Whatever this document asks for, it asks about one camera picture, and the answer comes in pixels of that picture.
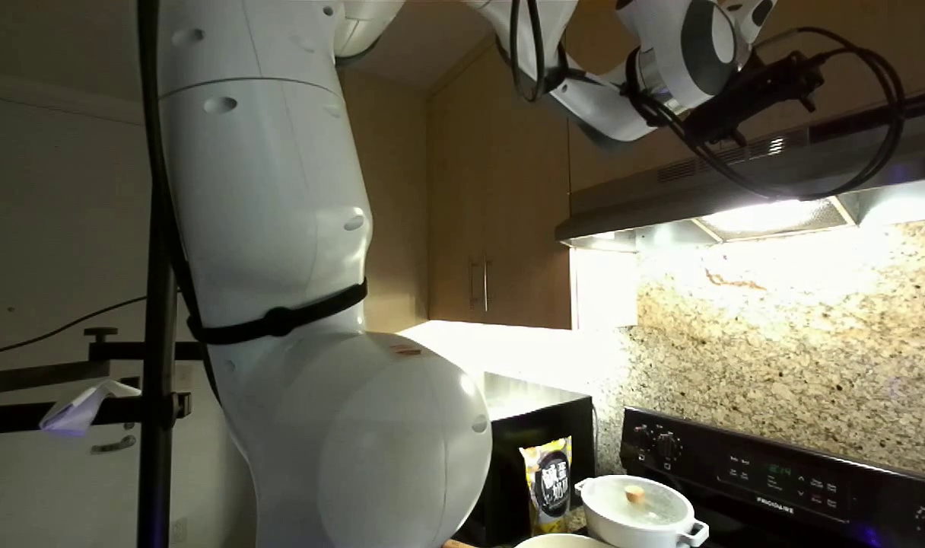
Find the black stove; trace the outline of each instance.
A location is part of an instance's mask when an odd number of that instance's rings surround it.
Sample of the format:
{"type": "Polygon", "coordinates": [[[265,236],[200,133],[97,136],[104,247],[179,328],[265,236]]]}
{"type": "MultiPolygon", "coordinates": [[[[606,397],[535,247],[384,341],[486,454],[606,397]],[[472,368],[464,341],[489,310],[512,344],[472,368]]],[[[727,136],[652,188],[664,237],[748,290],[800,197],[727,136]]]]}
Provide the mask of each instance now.
{"type": "Polygon", "coordinates": [[[925,548],[925,477],[624,411],[622,465],[682,489],[707,548],[925,548]]]}

